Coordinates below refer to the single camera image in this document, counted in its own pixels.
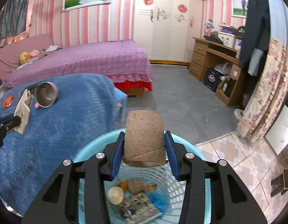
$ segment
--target white wardrobe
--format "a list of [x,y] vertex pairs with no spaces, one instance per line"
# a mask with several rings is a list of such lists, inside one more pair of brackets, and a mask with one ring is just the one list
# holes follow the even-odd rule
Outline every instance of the white wardrobe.
[[191,62],[202,0],[135,0],[134,41],[150,60]]

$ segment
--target desk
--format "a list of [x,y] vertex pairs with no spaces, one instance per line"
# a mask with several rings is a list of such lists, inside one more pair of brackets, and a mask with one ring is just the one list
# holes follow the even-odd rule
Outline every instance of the desk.
[[194,38],[196,40],[193,58],[189,73],[198,81],[204,81],[208,68],[214,68],[217,64],[231,63],[231,77],[236,80],[232,93],[228,98],[222,91],[222,81],[215,92],[215,95],[227,106],[238,105],[243,94],[244,72],[236,59],[237,50],[218,44],[212,41]]

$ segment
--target silver screw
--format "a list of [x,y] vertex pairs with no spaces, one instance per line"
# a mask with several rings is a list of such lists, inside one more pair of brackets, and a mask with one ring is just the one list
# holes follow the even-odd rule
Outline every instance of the silver screw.
[[103,152],[99,152],[98,154],[96,154],[96,158],[101,159],[104,158],[105,154]]
[[193,153],[191,153],[191,152],[188,152],[188,153],[185,154],[185,157],[186,157],[186,158],[189,158],[189,159],[194,158],[194,156],[195,156],[195,155],[194,155]]
[[226,160],[219,160],[218,162],[221,166],[226,166],[227,165],[227,161]]
[[69,166],[71,164],[71,160],[70,159],[66,159],[63,161],[63,165],[64,166]]

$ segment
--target stuffed toy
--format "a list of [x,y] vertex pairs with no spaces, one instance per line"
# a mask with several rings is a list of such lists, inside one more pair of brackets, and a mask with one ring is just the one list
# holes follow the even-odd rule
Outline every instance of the stuffed toy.
[[23,52],[20,55],[20,64],[23,65],[31,60],[31,56],[28,52]]

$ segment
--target blue gripper pad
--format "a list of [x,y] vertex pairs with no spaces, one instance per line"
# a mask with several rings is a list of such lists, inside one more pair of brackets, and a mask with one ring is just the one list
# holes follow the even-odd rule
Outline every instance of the blue gripper pad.
[[116,152],[114,154],[113,157],[113,161],[112,161],[112,171],[110,174],[111,180],[113,181],[115,179],[115,177],[118,175],[119,172],[119,168],[121,165],[121,160],[123,157],[123,147],[124,147],[124,132],[121,132],[117,141],[116,141],[116,145],[118,145]]
[[179,179],[179,176],[180,176],[179,168],[178,168],[178,160],[177,160],[177,155],[174,151],[168,132],[164,134],[164,141],[165,141],[166,152],[168,155],[168,160],[170,163],[171,171],[172,171],[173,176],[177,180]]

